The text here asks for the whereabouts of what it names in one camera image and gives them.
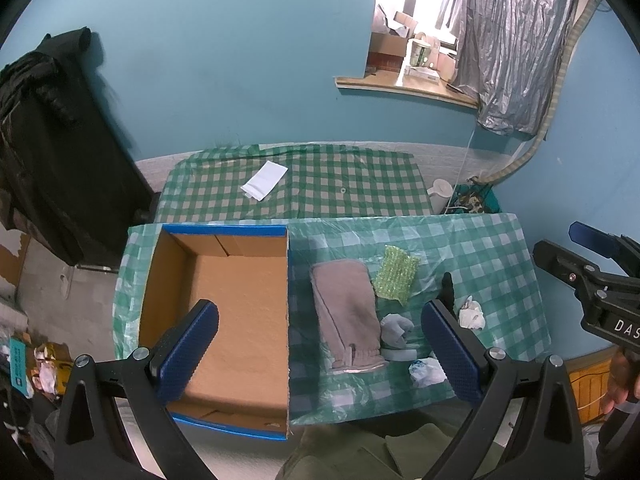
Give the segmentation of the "person's right hand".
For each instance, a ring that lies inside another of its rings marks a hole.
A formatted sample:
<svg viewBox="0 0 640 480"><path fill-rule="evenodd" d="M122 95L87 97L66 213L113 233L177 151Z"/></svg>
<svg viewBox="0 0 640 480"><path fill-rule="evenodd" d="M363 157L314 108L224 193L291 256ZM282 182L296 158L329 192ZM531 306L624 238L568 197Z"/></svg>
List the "person's right hand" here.
<svg viewBox="0 0 640 480"><path fill-rule="evenodd" d="M600 400L600 411L608 414L617 405L627 401L630 396L639 399L639 374L632 370L622 348L618 348L612 356L608 371L608 388Z"/></svg>

